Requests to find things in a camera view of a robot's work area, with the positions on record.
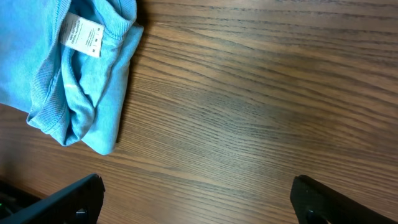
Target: black plastic object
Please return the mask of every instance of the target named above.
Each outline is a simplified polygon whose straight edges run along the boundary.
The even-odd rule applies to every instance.
[[[1,219],[0,224],[94,224],[100,215],[105,192],[102,178],[96,174],[91,174],[43,200],[9,185],[3,186],[5,187],[0,187],[3,190],[0,191],[0,196],[13,198],[9,200],[12,206],[15,207],[18,203],[33,204],[26,208],[17,206],[15,213],[8,209],[8,205],[5,212],[12,214]]]
[[[294,179],[290,201],[300,224],[398,224],[306,175]]]

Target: fabric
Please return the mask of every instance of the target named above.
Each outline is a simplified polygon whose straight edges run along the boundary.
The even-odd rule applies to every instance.
[[[59,43],[68,11],[105,26],[100,58]],[[82,139],[109,154],[143,31],[135,20],[132,0],[0,1],[0,103],[63,146]]]

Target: wood grain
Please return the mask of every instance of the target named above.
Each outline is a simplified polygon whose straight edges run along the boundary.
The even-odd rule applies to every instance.
[[[59,146],[0,106],[0,174],[99,173],[99,223],[297,223],[307,174],[398,221],[398,2],[144,0],[117,149]]]

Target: folded shirt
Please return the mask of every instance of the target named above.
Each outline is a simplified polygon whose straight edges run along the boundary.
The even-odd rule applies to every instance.
[[[104,25],[99,58],[60,43],[68,12]],[[135,20],[132,0],[2,0],[0,103],[63,146],[82,139],[109,154],[143,31]]]

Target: care label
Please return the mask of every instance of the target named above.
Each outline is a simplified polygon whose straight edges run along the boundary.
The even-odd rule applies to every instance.
[[[60,30],[61,44],[92,57],[100,57],[104,25],[68,12]]]

